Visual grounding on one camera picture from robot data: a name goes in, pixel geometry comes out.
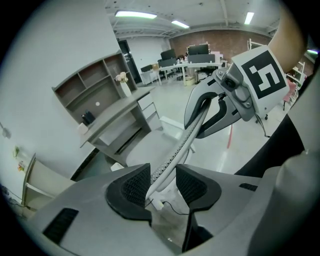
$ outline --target black monitor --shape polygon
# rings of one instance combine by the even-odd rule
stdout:
[[[161,58],[163,61],[175,59],[176,58],[175,49],[170,49],[170,50],[166,50],[164,52],[161,52]]]
[[[152,65],[144,66],[141,68],[141,72],[143,72],[143,73],[148,72],[150,70],[152,70]]]
[[[190,46],[188,48],[189,55],[209,54],[209,47],[207,44]]]

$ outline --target door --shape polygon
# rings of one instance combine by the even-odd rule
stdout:
[[[141,77],[139,75],[139,72],[137,70],[137,66],[135,64],[134,59],[132,58],[127,40],[118,41],[120,49],[125,57],[126,64],[128,65],[131,75],[133,76],[133,79],[136,84],[141,83]]]

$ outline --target chair seat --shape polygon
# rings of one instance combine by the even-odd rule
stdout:
[[[153,130],[134,147],[125,162],[129,167],[150,163],[150,172],[152,174],[162,164],[168,152],[177,142],[177,139],[166,135],[163,131]],[[180,164],[186,161],[187,155],[188,151],[180,160]],[[169,184],[175,178],[175,172],[176,170],[174,169],[163,183]]]

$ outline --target potted plant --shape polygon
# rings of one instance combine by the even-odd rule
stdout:
[[[131,91],[127,85],[128,78],[126,72],[121,72],[118,74],[115,79],[120,82],[121,89],[126,97],[131,96]]]

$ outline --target ceiling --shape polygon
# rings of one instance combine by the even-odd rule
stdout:
[[[279,24],[275,0],[106,0],[105,9],[117,38],[172,38],[187,33],[231,29],[273,36]],[[155,19],[115,17],[116,11],[156,14]],[[254,12],[244,25],[247,12]],[[190,28],[171,23],[178,20]]]

